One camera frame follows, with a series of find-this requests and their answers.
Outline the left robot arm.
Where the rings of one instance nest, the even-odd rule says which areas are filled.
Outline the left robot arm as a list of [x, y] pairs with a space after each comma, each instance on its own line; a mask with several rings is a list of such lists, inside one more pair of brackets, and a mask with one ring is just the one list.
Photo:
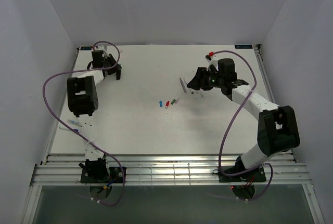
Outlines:
[[84, 167], [94, 167], [92, 175], [99, 182], [109, 179], [110, 169], [106, 166], [105, 155], [94, 147], [98, 138], [93, 117], [99, 106], [96, 85], [110, 75], [115, 75], [116, 80], [120, 80], [121, 70], [121, 65], [108, 53], [106, 46], [101, 45], [92, 49], [92, 61], [88, 65], [88, 71], [67, 79], [68, 108], [79, 123], [81, 135], [88, 140], [84, 143]]

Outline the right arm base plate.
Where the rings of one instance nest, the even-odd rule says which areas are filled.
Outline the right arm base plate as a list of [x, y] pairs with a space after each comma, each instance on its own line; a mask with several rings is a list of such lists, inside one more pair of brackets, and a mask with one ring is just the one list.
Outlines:
[[263, 167], [256, 166], [255, 169], [238, 176], [225, 176], [217, 168], [212, 171], [213, 175], [218, 176], [219, 182], [266, 182], [266, 176]]

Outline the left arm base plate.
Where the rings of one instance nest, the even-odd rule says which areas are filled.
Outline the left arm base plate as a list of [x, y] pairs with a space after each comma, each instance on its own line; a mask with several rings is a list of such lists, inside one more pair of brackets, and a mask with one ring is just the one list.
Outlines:
[[122, 183], [126, 180], [126, 167], [109, 167], [105, 172], [87, 172], [82, 169], [80, 183]]

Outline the purple highlighter pen body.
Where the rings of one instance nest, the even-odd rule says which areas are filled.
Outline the purple highlighter pen body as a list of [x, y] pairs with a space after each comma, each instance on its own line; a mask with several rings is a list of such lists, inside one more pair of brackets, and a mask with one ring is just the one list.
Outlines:
[[182, 89], [183, 89], [183, 92], [186, 94], [186, 93], [187, 93], [187, 89], [186, 89], [186, 86], [185, 86], [185, 84], [184, 84], [182, 78], [179, 78], [179, 80], [180, 80], [180, 84], [181, 84], [181, 87], [182, 87]]

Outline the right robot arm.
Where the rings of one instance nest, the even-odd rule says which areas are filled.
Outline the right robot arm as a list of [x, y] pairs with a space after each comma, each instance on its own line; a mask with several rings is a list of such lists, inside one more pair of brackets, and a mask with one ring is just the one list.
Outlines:
[[239, 104], [240, 110], [247, 110], [258, 121], [256, 145], [240, 155], [232, 168], [219, 168], [223, 176], [247, 181], [254, 170], [271, 157], [299, 146], [294, 110], [265, 99], [248, 82], [239, 79], [233, 59], [207, 55], [206, 60], [208, 67], [199, 67], [187, 87], [192, 90], [218, 88], [230, 101]]

